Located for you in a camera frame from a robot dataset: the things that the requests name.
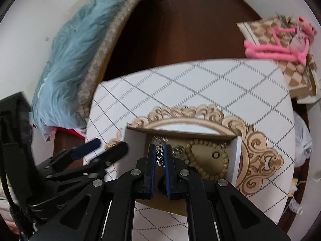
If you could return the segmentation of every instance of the light blue comforter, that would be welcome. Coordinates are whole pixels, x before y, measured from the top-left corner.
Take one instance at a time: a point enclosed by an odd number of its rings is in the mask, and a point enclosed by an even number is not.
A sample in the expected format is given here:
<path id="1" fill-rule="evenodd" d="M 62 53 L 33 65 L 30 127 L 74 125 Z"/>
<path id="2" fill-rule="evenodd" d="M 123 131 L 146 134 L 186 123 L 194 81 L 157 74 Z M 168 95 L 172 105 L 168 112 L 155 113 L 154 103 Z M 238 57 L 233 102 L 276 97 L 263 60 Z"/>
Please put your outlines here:
<path id="1" fill-rule="evenodd" d="M 78 115 L 77 87 L 115 15 L 126 0 L 92 0 L 58 32 L 52 55 L 41 75 L 30 118 L 47 139 L 55 129 L 84 128 Z"/>

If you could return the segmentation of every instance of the table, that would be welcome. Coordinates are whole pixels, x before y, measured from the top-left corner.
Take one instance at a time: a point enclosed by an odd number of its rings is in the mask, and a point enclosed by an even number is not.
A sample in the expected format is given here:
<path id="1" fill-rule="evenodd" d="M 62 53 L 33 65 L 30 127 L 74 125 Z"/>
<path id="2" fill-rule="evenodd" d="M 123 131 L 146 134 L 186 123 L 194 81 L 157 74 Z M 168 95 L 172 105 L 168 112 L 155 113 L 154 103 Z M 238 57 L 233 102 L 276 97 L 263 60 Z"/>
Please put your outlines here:
<path id="1" fill-rule="evenodd" d="M 277 65 L 249 59 L 186 62 L 102 82 L 94 95 L 86 141 L 98 137 L 103 144 L 84 162 L 116 144 L 127 123 L 154 128 L 161 123 L 178 130 L 178 118 L 205 122 L 207 132 L 242 136 L 237 188 L 277 224 L 295 157 L 293 110 Z M 106 180 L 116 177 L 117 164 L 107 170 Z M 133 240 L 155 236 L 187 240 L 186 218 L 136 203 Z"/>

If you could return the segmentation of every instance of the cardboard box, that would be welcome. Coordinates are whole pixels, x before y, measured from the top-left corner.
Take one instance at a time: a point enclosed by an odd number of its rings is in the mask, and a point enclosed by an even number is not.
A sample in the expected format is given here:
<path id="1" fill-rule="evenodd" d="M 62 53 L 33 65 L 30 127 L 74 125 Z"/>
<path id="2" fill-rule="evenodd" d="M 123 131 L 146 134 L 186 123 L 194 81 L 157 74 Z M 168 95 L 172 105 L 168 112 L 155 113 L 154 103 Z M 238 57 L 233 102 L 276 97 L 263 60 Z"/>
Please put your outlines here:
<path id="1" fill-rule="evenodd" d="M 183 131 L 169 131 L 159 129 L 141 129 L 126 128 L 122 141 L 129 145 L 128 154 L 118 162 L 117 177 L 121 176 L 128 170 L 134 169 L 138 159 L 147 156 L 150 141 L 154 136 L 165 136 L 174 138 L 178 142 L 185 140 L 187 143 L 195 138 L 206 139 L 207 141 L 222 143 L 229 145 L 228 158 L 229 166 L 227 168 L 226 180 L 235 186 L 238 176 L 240 157 L 241 157 L 241 137 L 224 136 L 218 134 L 207 133 L 190 133 Z M 152 200 L 136 200 L 149 207 L 159 210 L 186 216 L 185 200 L 169 200 L 166 195 L 161 193 L 157 188 L 160 178 L 165 174 L 165 170 L 156 165 L 155 172 L 155 194 Z"/>

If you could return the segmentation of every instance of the plush toy leg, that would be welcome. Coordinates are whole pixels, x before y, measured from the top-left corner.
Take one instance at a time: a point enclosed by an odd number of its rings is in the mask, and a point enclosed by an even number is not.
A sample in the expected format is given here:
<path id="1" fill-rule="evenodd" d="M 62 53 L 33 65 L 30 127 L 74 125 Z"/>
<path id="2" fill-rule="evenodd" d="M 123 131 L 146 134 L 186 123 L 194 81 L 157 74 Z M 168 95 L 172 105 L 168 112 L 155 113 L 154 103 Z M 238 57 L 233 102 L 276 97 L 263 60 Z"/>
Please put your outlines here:
<path id="1" fill-rule="evenodd" d="M 286 53 L 261 53 L 256 52 L 252 49 L 246 49 L 245 55 L 248 58 L 256 58 L 256 59 L 273 59 L 273 60 L 285 60 L 290 62 L 295 62 L 298 58 L 292 54 Z"/>
<path id="2" fill-rule="evenodd" d="M 247 50 L 252 51 L 271 51 L 271 52 L 280 52 L 290 54 L 290 49 L 284 48 L 278 45 L 266 44 L 266 45 L 254 45 L 249 41 L 244 41 L 244 46 Z"/>

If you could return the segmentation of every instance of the pink panther plush toy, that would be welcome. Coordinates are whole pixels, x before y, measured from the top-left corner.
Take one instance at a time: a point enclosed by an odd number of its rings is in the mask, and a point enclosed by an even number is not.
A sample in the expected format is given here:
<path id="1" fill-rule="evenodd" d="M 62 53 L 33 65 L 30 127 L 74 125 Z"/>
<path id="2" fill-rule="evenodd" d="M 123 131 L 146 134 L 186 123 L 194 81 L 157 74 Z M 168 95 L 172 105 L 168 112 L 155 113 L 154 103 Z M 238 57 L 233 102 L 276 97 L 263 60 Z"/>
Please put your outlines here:
<path id="1" fill-rule="evenodd" d="M 284 48 L 280 44 L 279 38 L 276 36 L 277 33 L 281 32 L 294 32 L 290 45 Z M 298 27 L 296 28 L 281 28 L 275 26 L 271 29 L 271 33 L 277 45 L 254 45 L 249 41 L 244 41 L 246 48 L 245 55 L 248 58 L 257 59 L 274 59 L 274 60 L 286 60 L 290 62 L 301 62 L 304 66 L 307 65 L 306 57 L 309 53 L 310 44 L 313 43 L 314 36 L 317 34 L 317 30 L 311 25 L 310 22 L 304 18 L 298 18 Z"/>

